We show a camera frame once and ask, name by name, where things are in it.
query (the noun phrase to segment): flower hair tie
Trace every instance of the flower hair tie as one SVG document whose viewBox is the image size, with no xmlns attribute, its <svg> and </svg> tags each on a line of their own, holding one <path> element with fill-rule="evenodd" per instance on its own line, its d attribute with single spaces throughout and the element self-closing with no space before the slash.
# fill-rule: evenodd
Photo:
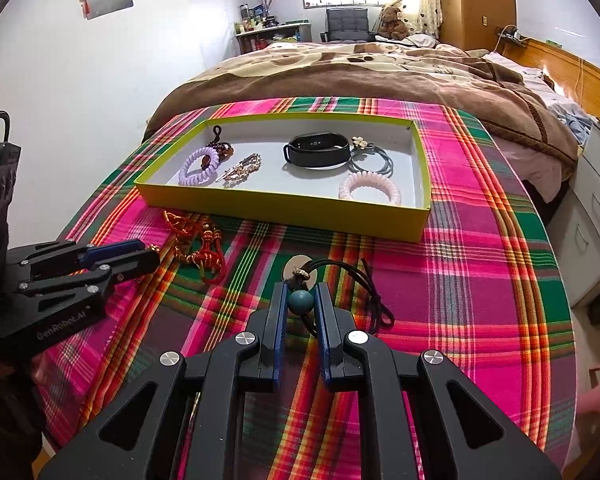
<svg viewBox="0 0 600 480">
<path fill-rule="evenodd" d="M 402 195 L 398 187 L 387 177 L 378 173 L 362 171 L 361 173 L 350 174 L 340 184 L 338 197 L 343 200 L 353 200 L 351 192 L 359 187 L 374 187 L 384 192 L 389 197 L 391 205 L 400 205 Z"/>
<path fill-rule="evenodd" d="M 351 158 L 349 159 L 349 170 L 352 173 L 359 173 L 360 171 L 367 171 L 364 168 L 360 168 L 359 165 L 353 160 L 357 155 L 374 155 L 378 154 L 384 158 L 384 166 L 381 170 L 375 171 L 375 173 L 392 176 L 394 174 L 394 162 L 391 157 L 387 155 L 387 152 L 382 148 L 378 148 L 372 142 L 366 142 L 362 137 L 352 137 L 353 149 L 351 150 Z"/>
<path fill-rule="evenodd" d="M 201 156 L 209 157 L 209 165 L 205 170 L 187 176 L 187 171 L 193 165 L 193 163 L 199 159 Z M 185 160 L 184 165 L 180 168 L 180 173 L 178 174 L 178 183 L 181 186 L 197 186 L 198 184 L 202 184 L 209 180 L 209 177 L 214 174 L 218 170 L 218 165 L 220 164 L 220 158 L 218 156 L 218 151 L 205 146 L 204 148 L 200 148 L 195 152 L 191 153 L 187 160 Z"/>
</svg>

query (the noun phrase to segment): gray chair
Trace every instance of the gray chair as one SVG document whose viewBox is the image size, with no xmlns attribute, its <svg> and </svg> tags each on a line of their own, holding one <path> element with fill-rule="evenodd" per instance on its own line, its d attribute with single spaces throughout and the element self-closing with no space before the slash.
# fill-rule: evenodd
<svg viewBox="0 0 600 480">
<path fill-rule="evenodd" d="M 320 35 L 323 43 L 367 43 L 374 40 L 369 31 L 368 9 L 338 7 L 326 9 L 327 32 Z"/>
</svg>

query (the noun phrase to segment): bed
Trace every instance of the bed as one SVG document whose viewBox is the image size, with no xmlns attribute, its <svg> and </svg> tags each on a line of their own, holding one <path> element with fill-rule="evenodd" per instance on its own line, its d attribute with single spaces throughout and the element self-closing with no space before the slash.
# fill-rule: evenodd
<svg viewBox="0 0 600 480">
<path fill-rule="evenodd" d="M 587 122 L 586 118 L 596 118 L 600 121 L 600 68 L 557 46 L 533 38 L 525 38 L 521 44 L 507 42 L 504 57 L 495 56 L 492 60 L 525 72 L 525 85 L 543 99 L 552 113 L 572 127 L 578 137 L 578 143 L 584 147 L 589 137 L 590 121 L 584 136 L 578 123 L 584 124 Z M 555 92 L 547 89 L 540 78 L 535 77 L 538 72 L 541 72 L 544 79 L 550 79 Z M 569 189 L 570 183 L 565 181 L 560 193 L 551 203 L 546 204 L 546 200 L 534 200 L 545 225 L 554 218 Z M 534 198 L 535 188 L 527 186 L 527 190 Z"/>
<path fill-rule="evenodd" d="M 197 270 L 179 265 L 178 240 L 162 211 L 139 196 L 138 175 L 208 118 L 322 111 L 418 124 L 432 181 L 422 243 L 214 216 L 225 279 L 207 285 Z M 163 352 L 198 354 L 244 330 L 250 311 L 267 305 L 282 267 L 302 253 L 352 265 L 367 259 L 397 320 L 380 336 L 400 351 L 440 348 L 558 467 L 564 463 L 575 361 L 560 275 L 522 186 L 468 113 L 387 99 L 277 98 L 174 117 L 106 179 L 62 233 L 97 245 L 135 236 L 161 247 L 158 271 L 118 286 L 107 319 L 46 353 L 52 375 L 43 399 L 57 445 Z M 349 276 L 329 269 L 320 280 L 358 326 L 368 326 L 364 291 Z M 280 393 L 245 399 L 240 477 L 360 478 L 356 396 L 333 395 L 321 385 L 317 344 L 297 317 L 289 317 L 287 341 Z"/>
<path fill-rule="evenodd" d="M 446 44 L 274 44 L 175 89 L 149 120 L 144 140 L 178 114 L 234 101 L 356 96 L 440 104 L 478 118 L 520 179 L 550 202 L 576 167 L 578 139 L 528 87 L 527 76 Z"/>
<path fill-rule="evenodd" d="M 376 41 L 401 44 L 410 48 L 435 48 L 439 44 L 435 38 L 426 34 L 415 34 L 402 41 L 376 36 Z M 519 65 L 497 52 L 488 50 L 471 51 L 467 54 L 471 57 L 481 57 L 483 60 L 496 63 L 520 74 L 524 86 L 533 91 L 546 108 L 571 130 L 578 144 L 584 146 L 591 130 L 591 118 L 576 101 L 566 97 L 564 93 L 560 94 L 555 91 L 555 84 L 548 78 L 544 69 Z M 551 203 L 563 189 L 563 172 L 560 161 L 550 155 L 500 137 L 495 137 L 494 142 L 514 168 L 520 180 L 532 186 L 532 189 L 527 186 L 532 198 L 539 195 L 539 200 L 535 200 L 535 202 L 542 213 L 546 209 L 543 205 Z"/>
</svg>

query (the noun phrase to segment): lavender coil hair tie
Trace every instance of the lavender coil hair tie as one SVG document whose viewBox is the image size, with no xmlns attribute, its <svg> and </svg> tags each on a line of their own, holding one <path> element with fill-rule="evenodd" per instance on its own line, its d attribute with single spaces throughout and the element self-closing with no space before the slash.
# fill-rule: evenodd
<svg viewBox="0 0 600 480">
<path fill-rule="evenodd" d="M 200 171 L 200 173 L 195 173 L 187 176 L 187 172 L 192 164 L 202 156 L 208 155 L 211 159 L 208 168 L 206 170 Z M 195 152 L 189 155 L 189 158 L 185 160 L 184 165 L 180 168 L 180 173 L 178 174 L 178 183 L 181 186 L 197 186 L 198 184 L 202 184 L 209 180 L 209 177 L 214 174 L 218 170 L 218 165 L 220 164 L 220 159 L 218 157 L 218 152 L 213 148 L 205 146 L 204 148 L 200 148 Z"/>
</svg>

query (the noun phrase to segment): blue gripper pad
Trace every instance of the blue gripper pad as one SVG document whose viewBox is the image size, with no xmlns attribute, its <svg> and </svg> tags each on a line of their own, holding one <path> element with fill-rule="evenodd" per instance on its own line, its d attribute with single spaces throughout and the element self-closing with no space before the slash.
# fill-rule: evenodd
<svg viewBox="0 0 600 480">
<path fill-rule="evenodd" d="M 314 286 L 312 294 L 314 295 L 315 328 L 318 336 L 318 352 L 320 354 L 320 375 L 324 384 L 329 386 L 331 383 L 331 355 L 329 351 L 329 337 L 324 319 L 322 298 L 318 285 Z"/>
<path fill-rule="evenodd" d="M 127 240 L 117 244 L 109 244 L 102 247 L 90 247 L 84 253 L 78 262 L 81 264 L 83 269 L 91 270 L 91 268 L 98 262 L 115 258 L 116 256 L 122 256 L 123 254 L 135 253 L 136 251 L 143 251 L 145 245 L 142 240 Z"/>
<path fill-rule="evenodd" d="M 278 311 L 278 320 L 276 322 L 276 339 L 274 343 L 274 359 L 273 359 L 273 381 L 277 388 L 280 387 L 280 379 L 282 377 L 281 370 L 285 356 L 285 332 L 286 332 L 286 298 L 288 290 L 286 285 L 280 298 L 280 310 Z"/>
</svg>

